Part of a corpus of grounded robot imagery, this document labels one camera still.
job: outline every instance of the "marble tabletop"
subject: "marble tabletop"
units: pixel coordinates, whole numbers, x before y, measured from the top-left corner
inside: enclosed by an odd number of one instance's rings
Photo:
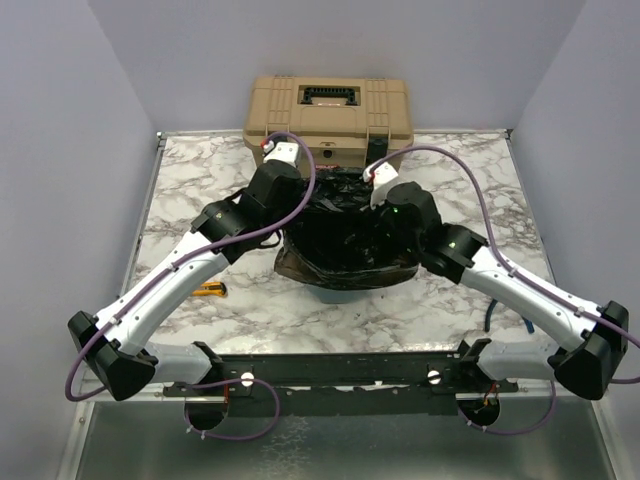
[[[487,199],[499,247],[548,279],[504,135],[420,134],[415,144],[449,149],[468,162]],[[245,186],[254,170],[239,132],[169,137],[134,281],[169,253],[204,205]],[[434,194],[444,221],[485,234],[475,193],[453,162],[415,152],[404,160],[400,176]],[[482,327],[490,299],[424,269],[403,284],[372,290],[352,302],[324,304],[307,286],[274,272],[277,250],[244,255],[219,276],[229,290],[226,298],[187,299],[152,341],[181,345],[201,340],[218,353],[324,353],[442,350],[487,336]],[[489,336],[531,338],[519,316],[502,306],[495,310]]]

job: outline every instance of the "trash bag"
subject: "trash bag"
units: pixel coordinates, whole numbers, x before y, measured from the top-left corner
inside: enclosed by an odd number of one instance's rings
[[[331,290],[369,290],[405,282],[418,263],[371,210],[373,187],[360,168],[317,172],[309,203],[284,232],[275,271]]]

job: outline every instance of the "cable clip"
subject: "cable clip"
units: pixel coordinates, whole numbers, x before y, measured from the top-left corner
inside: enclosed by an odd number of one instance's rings
[[[364,181],[364,183],[369,183],[373,181],[375,176],[376,176],[376,173],[371,170],[371,167],[367,167],[362,171],[362,180]]]

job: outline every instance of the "white wall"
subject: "white wall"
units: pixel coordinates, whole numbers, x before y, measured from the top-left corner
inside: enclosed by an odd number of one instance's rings
[[[588,0],[514,132],[558,283],[615,299],[640,336],[640,2]],[[631,347],[619,377],[640,375]],[[613,386],[640,478],[640,386]]]
[[[154,128],[82,0],[0,8],[0,477],[55,478],[66,322],[124,274]]]
[[[399,77],[417,127],[484,129],[515,127],[584,0],[89,4],[161,130],[242,127],[260,74]]]

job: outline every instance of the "screw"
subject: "screw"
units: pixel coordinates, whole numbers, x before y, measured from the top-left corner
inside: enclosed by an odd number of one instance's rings
[[[438,385],[442,380],[442,376],[437,370],[430,370],[429,373],[427,373],[427,379],[431,385]]]

